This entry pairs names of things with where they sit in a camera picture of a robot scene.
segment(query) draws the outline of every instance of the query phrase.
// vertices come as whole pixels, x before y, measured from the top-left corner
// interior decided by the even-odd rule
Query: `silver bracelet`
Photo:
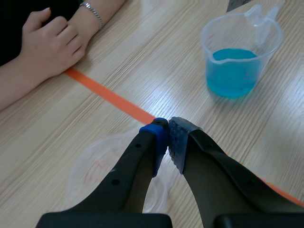
[[[96,17],[97,19],[99,20],[99,30],[101,30],[104,26],[103,24],[103,20],[101,19],[101,16],[99,15],[99,13],[87,2],[83,2],[79,5],[79,7],[86,7],[88,8]]]

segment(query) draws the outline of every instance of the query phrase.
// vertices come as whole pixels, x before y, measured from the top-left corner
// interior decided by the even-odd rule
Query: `blue liquid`
[[[248,59],[257,57],[253,52],[244,49],[223,49],[213,53],[215,60]],[[227,62],[215,64],[208,60],[206,78],[208,87],[220,96],[236,98],[249,93],[261,73],[259,60],[248,62]]]

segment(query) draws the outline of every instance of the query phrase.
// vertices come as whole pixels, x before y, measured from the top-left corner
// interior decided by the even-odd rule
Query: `wrist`
[[[99,30],[98,18],[85,7],[80,7],[68,23],[77,28],[79,35],[84,39],[85,46]]]
[[[105,25],[121,8],[125,0],[86,0],[100,15]]]

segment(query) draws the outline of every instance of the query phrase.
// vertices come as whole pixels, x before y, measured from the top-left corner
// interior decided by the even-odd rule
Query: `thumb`
[[[31,12],[27,21],[23,26],[24,32],[33,32],[41,28],[42,23],[45,22],[51,16],[50,8],[46,8],[42,11]]]

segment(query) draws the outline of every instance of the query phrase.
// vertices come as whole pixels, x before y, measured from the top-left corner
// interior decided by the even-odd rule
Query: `hand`
[[[17,57],[22,68],[41,82],[64,72],[85,54],[81,36],[64,17],[41,27],[50,15],[49,8],[30,14],[23,26],[22,49]]]

